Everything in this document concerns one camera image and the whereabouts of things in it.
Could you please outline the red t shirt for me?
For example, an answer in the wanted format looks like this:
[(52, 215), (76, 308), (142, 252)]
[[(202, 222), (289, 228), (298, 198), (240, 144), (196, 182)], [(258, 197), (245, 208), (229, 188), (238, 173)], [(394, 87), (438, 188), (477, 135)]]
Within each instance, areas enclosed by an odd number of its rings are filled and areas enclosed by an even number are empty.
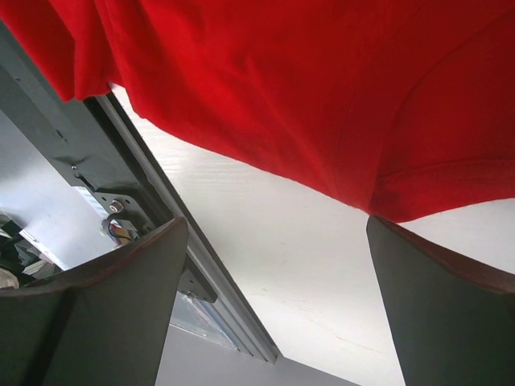
[(4, 1), (65, 101), (396, 223), (514, 196), (511, 1)]

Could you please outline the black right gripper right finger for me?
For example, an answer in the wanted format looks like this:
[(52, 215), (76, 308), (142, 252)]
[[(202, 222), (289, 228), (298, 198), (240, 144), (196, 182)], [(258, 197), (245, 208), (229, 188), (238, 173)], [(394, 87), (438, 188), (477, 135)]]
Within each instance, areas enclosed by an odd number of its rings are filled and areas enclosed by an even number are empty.
[(381, 217), (367, 237), (407, 385), (514, 383), (514, 276)]

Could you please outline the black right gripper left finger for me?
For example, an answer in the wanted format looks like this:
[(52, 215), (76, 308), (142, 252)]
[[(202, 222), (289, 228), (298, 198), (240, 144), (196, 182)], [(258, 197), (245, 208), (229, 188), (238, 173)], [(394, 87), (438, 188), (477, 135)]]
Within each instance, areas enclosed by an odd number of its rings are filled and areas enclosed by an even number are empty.
[(187, 238), (177, 218), (76, 268), (3, 289), (2, 384), (154, 384)]

